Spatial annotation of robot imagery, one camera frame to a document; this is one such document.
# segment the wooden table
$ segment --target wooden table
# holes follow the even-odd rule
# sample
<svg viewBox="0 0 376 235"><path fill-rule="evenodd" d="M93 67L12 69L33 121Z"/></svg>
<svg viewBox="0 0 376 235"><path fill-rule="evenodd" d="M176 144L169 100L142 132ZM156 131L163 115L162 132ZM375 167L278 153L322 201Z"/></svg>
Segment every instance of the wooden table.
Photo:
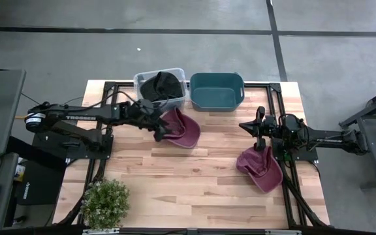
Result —
<svg viewBox="0 0 376 235"><path fill-rule="evenodd" d="M84 106L101 100L104 82L88 81ZM281 88L286 113L305 118L298 84L281 82ZM121 90L136 98L132 87ZM120 102L126 100L119 94ZM246 88L245 100L231 113L196 112L191 102L186 101L183 112L198 122L202 131L194 149L179 148L166 140L156 143L153 133L136 127L114 127L113 154L107 161L105 177L121 180L130 189L131 209L123 225L287 228L281 186L264 194L235 166L237 156L255 141L238 124L253 120L258 106L269 110L265 89ZM78 122L85 129L95 125L95 122ZM88 160L79 160L68 167L54 222L62 220L82 195L87 165ZM328 223L317 171L301 161L297 162L297 170L303 197L322 221ZM292 204L294 217L299 221L295 200Z"/></svg>

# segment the clear plastic bin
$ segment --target clear plastic bin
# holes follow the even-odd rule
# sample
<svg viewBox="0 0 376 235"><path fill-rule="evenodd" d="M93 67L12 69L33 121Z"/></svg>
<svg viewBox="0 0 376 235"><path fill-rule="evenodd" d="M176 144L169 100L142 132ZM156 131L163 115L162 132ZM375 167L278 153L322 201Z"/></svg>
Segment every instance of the clear plastic bin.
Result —
<svg viewBox="0 0 376 235"><path fill-rule="evenodd" d="M150 78L153 78L157 75L158 72L169 72L180 81L181 88L182 88L182 94L183 97L176 98L176 99L169 99L168 103L161 108L162 112L168 111L173 109L174 107L178 107L179 109L183 109L183 105L185 104L185 100L189 96L188 87L187 87L187 80L185 79L185 73L180 68L173 68L173 69L162 69L157 71L150 71L150 72L141 72L139 74L136 74L134 76L134 91L137 93L137 99L143 99L142 94L140 93L139 87ZM160 103L159 106L162 106L166 101L156 101L153 102L154 104Z"/></svg>

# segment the gray floor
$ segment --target gray floor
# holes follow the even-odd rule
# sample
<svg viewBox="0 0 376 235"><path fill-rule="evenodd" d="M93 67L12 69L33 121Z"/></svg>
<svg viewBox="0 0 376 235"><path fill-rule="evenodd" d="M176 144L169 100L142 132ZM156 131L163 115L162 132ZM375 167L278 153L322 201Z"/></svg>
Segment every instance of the gray floor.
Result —
<svg viewBox="0 0 376 235"><path fill-rule="evenodd" d="M280 30L376 31L376 0L273 4ZM270 29L265 0L0 0L0 25ZM280 41L288 80L299 83L313 128L339 130L339 121L376 95L376 37ZM183 68L188 78L196 72L238 72L244 80L280 81L271 36L0 33L0 68L27 70L23 92L38 101L79 97L89 79L131 79L170 67ZM30 106L22 98L18 113ZM21 121L13 135L32 139ZM376 189L359 190L375 179L370 156L317 151L331 224L376 231Z"/></svg>

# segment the green plant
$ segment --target green plant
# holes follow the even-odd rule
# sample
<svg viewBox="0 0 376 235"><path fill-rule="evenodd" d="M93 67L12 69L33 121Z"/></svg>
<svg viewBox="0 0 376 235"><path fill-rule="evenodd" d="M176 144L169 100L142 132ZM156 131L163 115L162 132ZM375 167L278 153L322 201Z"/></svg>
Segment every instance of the green plant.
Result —
<svg viewBox="0 0 376 235"><path fill-rule="evenodd" d="M116 180L90 183L81 206L85 224L94 229L120 226L130 209L129 195L124 183Z"/></svg>

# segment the maroon hat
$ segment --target maroon hat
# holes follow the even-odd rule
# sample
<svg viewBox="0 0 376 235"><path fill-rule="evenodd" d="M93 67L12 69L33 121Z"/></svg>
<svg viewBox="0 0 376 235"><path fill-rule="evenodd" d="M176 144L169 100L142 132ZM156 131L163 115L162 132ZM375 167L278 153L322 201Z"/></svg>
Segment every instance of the maroon hat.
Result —
<svg viewBox="0 0 376 235"><path fill-rule="evenodd" d="M236 167L249 174L253 182L265 193L274 190L282 183L283 174L277 161L272 157L272 148L266 146L263 151L248 148L238 157Z"/></svg>
<svg viewBox="0 0 376 235"><path fill-rule="evenodd" d="M178 108L169 110L162 120L168 123L165 128L172 131L164 135L164 139L184 148L195 147L201 134L201 128L197 122L182 114Z"/></svg>

